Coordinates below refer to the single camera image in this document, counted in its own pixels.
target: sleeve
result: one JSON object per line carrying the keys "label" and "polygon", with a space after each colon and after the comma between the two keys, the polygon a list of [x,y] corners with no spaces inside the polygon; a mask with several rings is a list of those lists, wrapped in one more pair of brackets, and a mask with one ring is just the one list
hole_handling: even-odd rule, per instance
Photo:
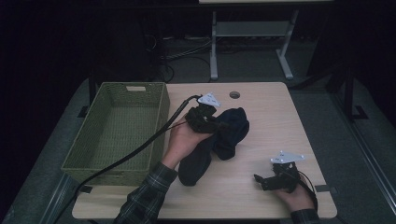
{"label": "sleeve", "polygon": [[155,223],[165,194],[176,177],[175,170],[158,162],[142,185],[128,195],[114,223]]}
{"label": "sleeve", "polygon": [[291,219],[294,224],[319,224],[320,219],[315,209],[303,209],[292,212]]}

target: gray carpet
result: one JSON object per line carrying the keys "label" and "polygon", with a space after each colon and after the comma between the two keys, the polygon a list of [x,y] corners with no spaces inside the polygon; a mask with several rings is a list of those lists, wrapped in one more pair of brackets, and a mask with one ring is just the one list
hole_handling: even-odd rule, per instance
{"label": "gray carpet", "polygon": [[[169,55],[191,46],[191,42],[178,43],[178,47],[173,44],[169,43]],[[291,86],[304,80],[315,43],[295,42],[290,45],[287,58],[295,75],[292,81],[287,81],[282,75],[276,55],[272,51],[276,47],[276,43],[265,43],[260,49],[250,48],[232,54],[220,54],[217,82],[282,81]],[[207,52],[193,56],[208,60]],[[172,83],[204,83],[209,80],[209,67],[202,60],[188,58],[170,62],[169,65],[175,70]],[[349,224],[396,223],[396,216],[377,186],[361,153],[360,144],[350,131],[350,124],[337,107],[338,95],[327,93],[324,90],[325,83],[326,79],[322,79],[305,90],[290,92],[322,173],[332,188],[332,196],[338,209],[339,218],[323,220],[323,223],[343,223],[341,219]],[[369,116],[369,119],[357,120],[354,125],[373,150],[384,173],[394,186],[395,129],[390,126],[373,103],[370,94],[359,82],[356,84],[354,99],[355,104],[361,105]],[[82,123],[82,119],[78,118],[79,110],[88,104],[88,100],[88,85],[84,82],[64,111],[35,168],[15,200],[12,206],[13,213],[10,213],[9,220],[4,223],[47,223],[51,220],[52,212],[59,212],[62,207],[59,205],[60,202],[56,203],[51,198],[60,193],[59,189],[57,190],[63,176],[60,167]],[[77,184],[70,179],[66,179],[64,183],[68,187],[65,193],[58,197],[63,204],[71,197]],[[68,207],[58,223],[88,223],[74,219],[71,216],[71,208],[72,206]],[[282,223],[290,223],[290,220],[282,220]]]}

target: wooden table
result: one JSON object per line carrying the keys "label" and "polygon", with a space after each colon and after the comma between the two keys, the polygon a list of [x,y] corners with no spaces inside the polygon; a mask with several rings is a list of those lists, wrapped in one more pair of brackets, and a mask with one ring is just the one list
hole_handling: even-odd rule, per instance
{"label": "wooden table", "polygon": [[[236,155],[221,161],[212,154],[212,162],[195,187],[183,186],[178,178],[169,189],[159,218],[282,218],[289,212],[270,191],[263,191],[253,174],[274,176],[270,159],[280,150],[304,154],[297,168],[314,186],[326,185],[318,162],[306,137],[287,87],[283,83],[206,83],[168,84],[170,115],[194,94],[213,92],[221,102],[215,116],[229,108],[243,107],[250,131],[236,147]],[[232,99],[231,91],[240,93]],[[191,101],[190,106],[197,106]],[[166,145],[169,132],[166,134]],[[90,194],[82,193],[73,209],[80,219],[114,218],[134,187],[93,186]],[[335,217],[329,191],[318,192],[320,217]]]}

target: green basket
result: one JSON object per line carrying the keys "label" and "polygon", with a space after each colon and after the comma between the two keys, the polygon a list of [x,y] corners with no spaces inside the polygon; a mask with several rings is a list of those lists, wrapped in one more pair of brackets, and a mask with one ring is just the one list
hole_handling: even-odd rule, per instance
{"label": "green basket", "polygon": [[[104,82],[62,170],[78,182],[140,147],[165,124],[169,95],[164,83]],[[139,186],[163,156],[162,134],[124,164],[91,180],[92,185]]]}

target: white controller part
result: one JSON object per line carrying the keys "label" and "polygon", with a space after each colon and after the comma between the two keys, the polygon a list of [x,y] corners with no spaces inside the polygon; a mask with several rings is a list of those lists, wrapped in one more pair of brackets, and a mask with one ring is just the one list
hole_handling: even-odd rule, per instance
{"label": "white controller part", "polygon": [[287,163],[287,162],[303,161],[303,160],[305,160],[304,155],[297,155],[294,153],[280,151],[279,155],[277,155],[275,158],[271,159],[271,162],[283,164],[283,163]]}
{"label": "white controller part", "polygon": [[213,92],[210,92],[201,98],[198,99],[198,102],[204,105],[214,105],[214,106],[220,106],[221,103],[216,100],[215,96],[213,95]]}

